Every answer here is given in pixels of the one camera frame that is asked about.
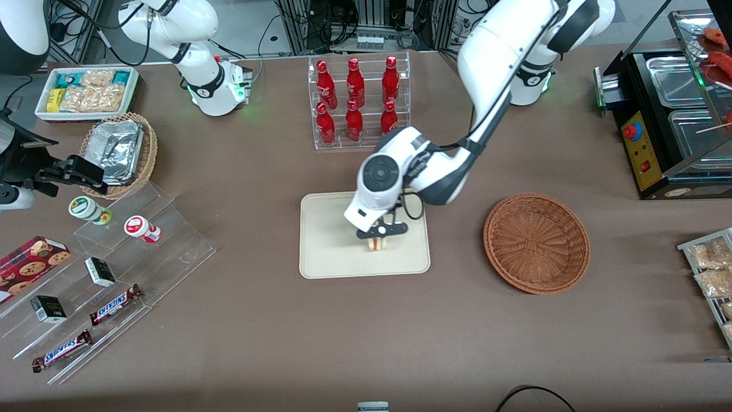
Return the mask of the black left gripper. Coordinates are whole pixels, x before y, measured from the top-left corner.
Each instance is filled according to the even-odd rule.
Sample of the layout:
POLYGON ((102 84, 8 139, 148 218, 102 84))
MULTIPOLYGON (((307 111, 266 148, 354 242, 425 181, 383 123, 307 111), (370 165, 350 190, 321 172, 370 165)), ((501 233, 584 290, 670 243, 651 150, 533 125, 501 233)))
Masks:
POLYGON ((405 222, 396 221, 391 224, 387 224, 383 221, 378 221, 373 226, 369 227, 367 231, 356 231, 356 237, 361 240, 371 238, 385 238, 390 236, 404 235, 408 232, 408 225, 405 222))

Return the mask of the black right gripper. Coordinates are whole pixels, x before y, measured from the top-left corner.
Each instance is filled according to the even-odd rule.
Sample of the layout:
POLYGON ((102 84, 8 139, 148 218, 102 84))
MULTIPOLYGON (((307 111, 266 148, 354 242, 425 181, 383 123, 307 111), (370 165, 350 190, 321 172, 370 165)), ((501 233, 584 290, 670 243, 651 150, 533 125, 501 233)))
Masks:
POLYGON ((69 156, 63 166, 53 166, 55 157, 48 153, 47 147, 57 145, 58 141, 18 125, 10 115, 11 112, 1 114, 3 184, 50 197, 58 195, 58 184, 81 186, 107 195, 104 169, 81 156, 69 156))

